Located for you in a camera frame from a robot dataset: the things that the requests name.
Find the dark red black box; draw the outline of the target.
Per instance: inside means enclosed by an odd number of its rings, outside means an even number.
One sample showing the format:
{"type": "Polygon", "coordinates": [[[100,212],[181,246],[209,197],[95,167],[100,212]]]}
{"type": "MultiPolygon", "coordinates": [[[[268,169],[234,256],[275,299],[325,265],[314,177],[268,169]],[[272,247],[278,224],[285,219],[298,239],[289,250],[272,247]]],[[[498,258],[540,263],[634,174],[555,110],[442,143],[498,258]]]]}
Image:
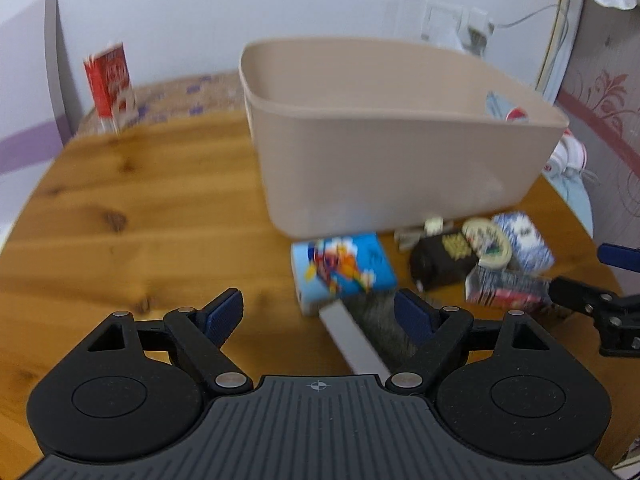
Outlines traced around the dark red black box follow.
{"type": "Polygon", "coordinates": [[[501,310],[530,313],[552,304],[544,278],[506,269],[476,266],[464,282],[465,301],[501,310]]]}

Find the round tin with picture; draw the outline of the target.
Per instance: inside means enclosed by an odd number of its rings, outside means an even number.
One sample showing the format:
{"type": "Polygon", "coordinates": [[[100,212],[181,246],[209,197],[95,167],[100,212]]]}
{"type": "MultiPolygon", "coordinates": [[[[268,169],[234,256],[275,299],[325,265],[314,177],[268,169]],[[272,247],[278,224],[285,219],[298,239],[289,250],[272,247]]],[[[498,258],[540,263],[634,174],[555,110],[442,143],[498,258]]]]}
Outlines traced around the round tin with picture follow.
{"type": "Polygon", "coordinates": [[[484,218],[471,218],[462,224],[461,231],[476,253],[479,266],[490,270],[508,266],[512,246],[498,224],[484,218]]]}

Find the beige plastic storage bin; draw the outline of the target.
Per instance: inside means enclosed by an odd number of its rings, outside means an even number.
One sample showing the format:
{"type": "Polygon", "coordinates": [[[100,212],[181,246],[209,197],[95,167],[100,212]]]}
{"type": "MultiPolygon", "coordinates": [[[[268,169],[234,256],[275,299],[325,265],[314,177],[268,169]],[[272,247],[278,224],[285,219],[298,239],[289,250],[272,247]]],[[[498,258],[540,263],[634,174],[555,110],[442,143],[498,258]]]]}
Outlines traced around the beige plastic storage bin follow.
{"type": "Polygon", "coordinates": [[[428,44],[264,39],[239,75],[269,218],[294,238],[513,206],[568,125],[532,88],[428,44]]]}

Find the red milk carton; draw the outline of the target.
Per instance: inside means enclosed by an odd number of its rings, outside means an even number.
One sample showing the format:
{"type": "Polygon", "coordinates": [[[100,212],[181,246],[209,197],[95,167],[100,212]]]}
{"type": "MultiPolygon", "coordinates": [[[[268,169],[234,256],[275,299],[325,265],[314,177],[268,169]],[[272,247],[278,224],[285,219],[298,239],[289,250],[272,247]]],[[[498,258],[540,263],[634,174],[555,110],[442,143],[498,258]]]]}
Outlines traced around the red milk carton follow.
{"type": "Polygon", "coordinates": [[[94,109],[104,131],[119,132],[138,118],[124,44],[112,44],[84,59],[94,109]]]}

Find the small white figurine keychain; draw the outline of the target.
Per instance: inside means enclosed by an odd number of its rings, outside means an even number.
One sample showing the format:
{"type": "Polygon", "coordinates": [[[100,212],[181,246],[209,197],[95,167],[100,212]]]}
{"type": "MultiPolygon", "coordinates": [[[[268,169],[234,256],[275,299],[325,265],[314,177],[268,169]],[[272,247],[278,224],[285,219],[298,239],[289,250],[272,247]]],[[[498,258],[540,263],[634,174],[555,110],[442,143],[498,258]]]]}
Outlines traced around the small white figurine keychain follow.
{"type": "Polygon", "coordinates": [[[420,228],[400,229],[394,232],[394,242],[401,252],[408,252],[425,237],[444,234],[454,227],[454,222],[442,217],[426,219],[420,228]]]}

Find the blue white patterned box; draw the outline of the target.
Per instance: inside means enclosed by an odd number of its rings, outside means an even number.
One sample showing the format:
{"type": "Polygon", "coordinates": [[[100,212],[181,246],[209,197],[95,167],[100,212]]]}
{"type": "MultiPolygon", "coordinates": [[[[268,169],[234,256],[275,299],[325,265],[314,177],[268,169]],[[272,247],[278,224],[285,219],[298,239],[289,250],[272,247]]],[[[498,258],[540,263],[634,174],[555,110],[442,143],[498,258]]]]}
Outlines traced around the blue white patterned box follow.
{"type": "Polygon", "coordinates": [[[553,254],[525,212],[496,214],[492,222],[503,230],[511,244],[511,266],[528,274],[541,274],[552,268],[553,254]]]}

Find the black box gold emblem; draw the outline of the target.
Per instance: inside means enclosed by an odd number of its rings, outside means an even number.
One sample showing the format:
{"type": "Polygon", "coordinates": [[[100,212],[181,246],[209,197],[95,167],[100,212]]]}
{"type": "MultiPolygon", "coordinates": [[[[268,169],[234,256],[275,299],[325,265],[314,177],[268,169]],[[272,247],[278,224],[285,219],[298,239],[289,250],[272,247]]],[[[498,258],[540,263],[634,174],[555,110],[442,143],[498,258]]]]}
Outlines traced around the black box gold emblem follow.
{"type": "Polygon", "coordinates": [[[409,255],[410,275],[421,292],[463,282],[477,263],[461,230],[423,237],[409,255]]]}

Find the floral patterned table mat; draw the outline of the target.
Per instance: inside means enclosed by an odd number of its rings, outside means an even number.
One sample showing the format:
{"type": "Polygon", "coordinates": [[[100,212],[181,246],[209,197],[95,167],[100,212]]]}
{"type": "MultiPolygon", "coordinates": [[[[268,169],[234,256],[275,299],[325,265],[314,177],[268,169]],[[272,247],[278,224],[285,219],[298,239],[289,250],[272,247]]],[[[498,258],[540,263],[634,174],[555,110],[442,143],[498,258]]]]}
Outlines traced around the floral patterned table mat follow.
{"type": "Polygon", "coordinates": [[[120,133],[137,125],[168,122],[172,118],[198,117],[213,112],[231,112],[244,108],[244,92],[240,76],[222,72],[162,81],[135,87],[138,118],[119,132],[104,131],[96,110],[81,119],[78,136],[120,133]]]}

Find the purple white headboard panel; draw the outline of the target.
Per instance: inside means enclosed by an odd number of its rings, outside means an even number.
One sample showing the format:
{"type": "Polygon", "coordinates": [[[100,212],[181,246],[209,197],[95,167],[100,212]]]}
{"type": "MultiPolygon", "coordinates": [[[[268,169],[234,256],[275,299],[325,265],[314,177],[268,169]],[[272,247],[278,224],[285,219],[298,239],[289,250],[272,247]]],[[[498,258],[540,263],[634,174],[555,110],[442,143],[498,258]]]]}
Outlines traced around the purple white headboard panel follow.
{"type": "Polygon", "coordinates": [[[72,138],[58,72],[58,0],[1,24],[1,240],[72,138]]]}

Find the red white headphones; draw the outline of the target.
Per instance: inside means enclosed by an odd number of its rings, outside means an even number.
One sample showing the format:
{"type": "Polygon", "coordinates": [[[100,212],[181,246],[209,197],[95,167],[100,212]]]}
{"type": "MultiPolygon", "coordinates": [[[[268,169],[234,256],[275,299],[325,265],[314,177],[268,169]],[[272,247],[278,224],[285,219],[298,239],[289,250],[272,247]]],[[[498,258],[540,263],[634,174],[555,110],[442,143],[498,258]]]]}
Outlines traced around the red white headphones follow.
{"type": "Polygon", "coordinates": [[[570,129],[565,129],[541,173],[547,178],[587,180],[599,184],[598,176],[587,168],[587,162],[588,152],[585,144],[579,141],[570,129]]]}

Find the blue cartoon card box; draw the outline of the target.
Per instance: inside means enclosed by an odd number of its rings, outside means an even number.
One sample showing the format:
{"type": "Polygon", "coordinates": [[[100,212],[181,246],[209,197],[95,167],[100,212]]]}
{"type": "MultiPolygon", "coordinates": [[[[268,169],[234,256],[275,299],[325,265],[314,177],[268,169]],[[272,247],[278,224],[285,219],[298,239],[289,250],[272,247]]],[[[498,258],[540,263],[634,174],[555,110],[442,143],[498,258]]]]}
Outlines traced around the blue cartoon card box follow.
{"type": "Polygon", "coordinates": [[[304,240],[291,246],[295,295],[305,316],[330,302],[397,286],[375,232],[304,240]]]}

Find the grey furry brush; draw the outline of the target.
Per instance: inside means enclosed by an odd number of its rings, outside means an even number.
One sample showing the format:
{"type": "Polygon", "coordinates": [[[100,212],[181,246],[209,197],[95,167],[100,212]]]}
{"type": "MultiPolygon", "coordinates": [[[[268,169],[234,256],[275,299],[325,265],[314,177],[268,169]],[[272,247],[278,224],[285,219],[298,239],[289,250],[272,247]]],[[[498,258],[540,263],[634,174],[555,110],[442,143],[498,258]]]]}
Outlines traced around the grey furry brush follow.
{"type": "Polygon", "coordinates": [[[395,292],[368,292],[337,299],[318,311],[320,321],[355,375],[386,382],[416,353],[394,313],[395,292]]]}

